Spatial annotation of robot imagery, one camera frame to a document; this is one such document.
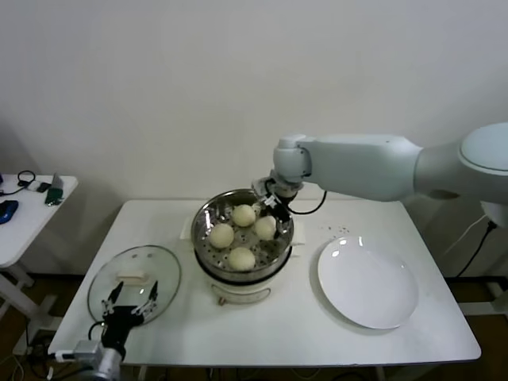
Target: glass lid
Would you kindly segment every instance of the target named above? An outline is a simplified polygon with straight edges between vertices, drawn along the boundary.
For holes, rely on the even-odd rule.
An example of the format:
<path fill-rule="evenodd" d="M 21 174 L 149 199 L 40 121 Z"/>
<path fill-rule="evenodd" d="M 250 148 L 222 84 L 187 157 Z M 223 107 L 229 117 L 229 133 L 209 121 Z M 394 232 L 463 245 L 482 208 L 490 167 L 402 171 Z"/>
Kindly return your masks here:
<path fill-rule="evenodd" d="M 178 259 L 166 248 L 155 245 L 130 248 L 98 271 L 88 290 L 88 310 L 95 321 L 101 321 L 102 300 L 107 300 L 111 291 L 123 282 L 115 306 L 143 306 L 155 290 L 156 308 L 146 317 L 146 324 L 169 306 L 179 289 L 181 277 Z"/>

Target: steamed bun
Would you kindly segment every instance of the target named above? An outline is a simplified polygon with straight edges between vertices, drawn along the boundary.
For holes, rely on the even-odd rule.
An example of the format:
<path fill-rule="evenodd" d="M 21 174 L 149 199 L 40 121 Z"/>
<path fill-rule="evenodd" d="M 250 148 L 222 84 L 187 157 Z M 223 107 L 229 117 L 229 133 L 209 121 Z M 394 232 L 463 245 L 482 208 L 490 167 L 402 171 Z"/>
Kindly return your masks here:
<path fill-rule="evenodd" d="M 254 268 L 256 258 L 248 248 L 235 248 L 228 257 L 229 266 L 236 271 L 248 271 Z"/>
<path fill-rule="evenodd" d="M 233 209 L 231 217 L 236 225 L 244 228 L 256 221 L 256 212 L 250 205 L 240 205 Z"/>
<path fill-rule="evenodd" d="M 217 224 L 212 228 L 208 237 L 210 244 L 215 248 L 227 248 L 233 243 L 235 233 L 227 224 Z"/>
<path fill-rule="evenodd" d="M 262 217 L 254 225 L 256 235 L 262 241 L 271 241 L 277 231 L 277 222 L 272 216 Z"/>

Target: white plate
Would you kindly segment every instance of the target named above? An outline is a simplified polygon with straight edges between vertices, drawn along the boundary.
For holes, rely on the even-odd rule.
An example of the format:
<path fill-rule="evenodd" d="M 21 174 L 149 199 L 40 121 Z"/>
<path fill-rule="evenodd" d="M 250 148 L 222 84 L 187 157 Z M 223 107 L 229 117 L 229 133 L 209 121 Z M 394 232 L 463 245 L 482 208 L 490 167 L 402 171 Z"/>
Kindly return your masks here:
<path fill-rule="evenodd" d="M 321 253 L 317 273 L 333 306 L 368 328 L 399 327 L 418 304 L 418 287 L 407 265 L 374 239 L 337 238 Z"/>

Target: white table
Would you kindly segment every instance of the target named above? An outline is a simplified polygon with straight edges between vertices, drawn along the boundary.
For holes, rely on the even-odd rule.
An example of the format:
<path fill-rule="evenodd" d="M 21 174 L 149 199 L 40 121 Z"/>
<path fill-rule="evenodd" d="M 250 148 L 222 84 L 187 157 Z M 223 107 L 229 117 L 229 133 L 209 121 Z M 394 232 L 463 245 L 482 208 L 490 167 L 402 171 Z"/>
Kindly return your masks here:
<path fill-rule="evenodd" d="M 480 348 L 433 258 L 399 202 L 328 201 L 305 224 L 304 253 L 277 276 L 283 284 L 255 305 L 219 306 L 191 243 L 179 240 L 184 221 L 203 201 L 124 204 L 49 347 L 72 350 L 93 323 L 88 288 L 103 264 L 137 245 L 171 249 L 183 269 L 173 303 L 134 329 L 125 362 L 135 365 L 328 367 L 419 364 L 477 359 Z M 316 201 L 291 204 L 308 210 Z M 392 242 L 418 282 L 420 302 L 402 327 L 378 331 L 353 325 L 327 302 L 317 283 L 320 248 L 339 227 Z"/>
<path fill-rule="evenodd" d="M 4 182 L 0 189 L 5 192 L 12 192 L 18 189 L 16 175 L 3 175 Z M 51 183 L 53 176 L 38 175 L 37 180 Z M 67 198 L 78 185 L 78 180 L 71 176 L 61 176 L 63 180 L 63 197 Z M 0 318 L 7 311 L 9 306 L 20 310 L 30 319 L 29 339 L 35 337 L 39 329 L 56 330 L 60 319 L 48 315 L 49 309 L 56 300 L 54 295 L 48 295 L 38 306 L 28 296 L 23 294 L 21 288 L 32 286 L 31 279 L 23 268 L 17 264 L 25 250 L 30 246 L 40 231 L 46 226 L 59 206 L 46 206 L 44 200 L 47 193 L 37 193 L 30 190 L 22 190 L 19 193 L 0 197 L 0 202 L 5 200 L 17 200 L 19 207 L 12 219 L 0 225 L 0 268 L 5 268 L 17 280 L 12 284 L 0 274 L 0 297 L 5 299 L 0 308 Z M 25 337 L 19 340 L 14 348 L 15 354 L 22 354 L 25 347 Z"/>

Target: white robotic arm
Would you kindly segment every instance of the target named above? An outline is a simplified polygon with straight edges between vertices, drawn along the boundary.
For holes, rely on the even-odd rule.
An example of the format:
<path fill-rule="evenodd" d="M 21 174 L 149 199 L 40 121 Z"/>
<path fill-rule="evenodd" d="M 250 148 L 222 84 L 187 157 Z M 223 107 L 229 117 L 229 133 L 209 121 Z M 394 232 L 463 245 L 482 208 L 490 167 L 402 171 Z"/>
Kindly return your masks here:
<path fill-rule="evenodd" d="M 267 179 L 283 198 L 304 182 L 377 201 L 414 193 L 468 195 L 481 201 L 492 221 L 508 227 L 508 123 L 488 125 L 459 142 L 432 148 L 392 135 L 288 136 L 275 148 L 274 165 Z M 259 194 L 259 182 L 253 187 Z"/>

